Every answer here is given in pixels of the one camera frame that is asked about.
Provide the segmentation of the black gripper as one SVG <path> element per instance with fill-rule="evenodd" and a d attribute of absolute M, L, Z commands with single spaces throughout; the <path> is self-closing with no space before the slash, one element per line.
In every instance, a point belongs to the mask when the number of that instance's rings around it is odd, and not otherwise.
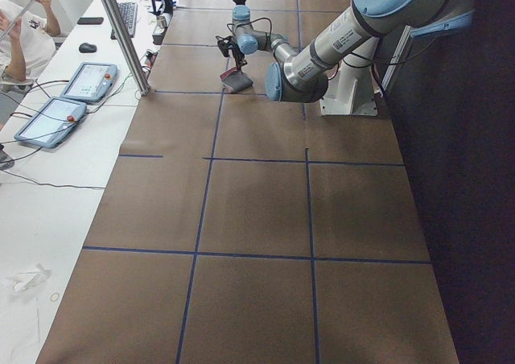
<path fill-rule="evenodd" d="M 246 58 L 244 57 L 244 54 L 241 52 L 237 43 L 231 41 L 227 42 L 227 44 L 225 45 L 225 56 L 233 57 L 235 64 L 237 65 L 237 70 L 240 72 L 242 71 L 242 68 L 248 64 Z"/>

